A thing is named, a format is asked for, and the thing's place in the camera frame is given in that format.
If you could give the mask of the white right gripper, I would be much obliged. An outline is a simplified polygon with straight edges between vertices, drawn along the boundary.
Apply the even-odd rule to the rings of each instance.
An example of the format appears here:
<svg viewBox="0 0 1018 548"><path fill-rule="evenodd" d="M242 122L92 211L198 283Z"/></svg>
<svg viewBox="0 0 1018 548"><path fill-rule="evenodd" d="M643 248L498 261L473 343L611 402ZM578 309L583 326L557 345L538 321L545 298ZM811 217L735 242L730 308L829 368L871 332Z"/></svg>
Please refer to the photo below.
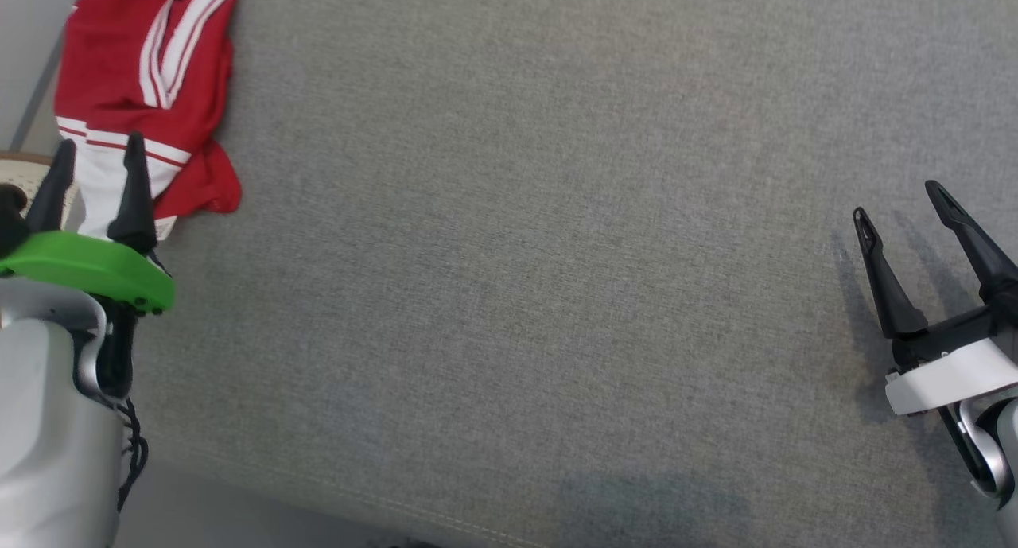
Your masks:
<svg viewBox="0 0 1018 548"><path fill-rule="evenodd" d="M979 297L992 304L1015 297L1017 266L938 181L924 183L935 211L955 233L979 281ZM884 338L891 339L899 371L886 396L898 415L918 414L1016 385L1016 326L997 304L930 325L910 302L884 255L884 241L862 207L852 221L868 273Z"/></svg>

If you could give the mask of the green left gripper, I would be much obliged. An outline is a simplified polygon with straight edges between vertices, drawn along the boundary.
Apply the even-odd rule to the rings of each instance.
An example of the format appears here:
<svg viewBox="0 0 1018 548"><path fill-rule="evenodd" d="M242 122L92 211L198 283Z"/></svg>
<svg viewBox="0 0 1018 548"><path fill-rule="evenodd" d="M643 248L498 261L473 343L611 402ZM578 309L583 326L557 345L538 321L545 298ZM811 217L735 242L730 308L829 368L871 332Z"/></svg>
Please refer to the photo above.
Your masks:
<svg viewBox="0 0 1018 548"><path fill-rule="evenodd" d="M29 207L26 224L36 234L2 258L2 276L80 290L146 313L173 309L174 280L146 257L157 246L157 233L145 139L135 131L126 141L124 189L117 215L107 227L113 242L59 231L75 159L76 143L65 139Z"/></svg>

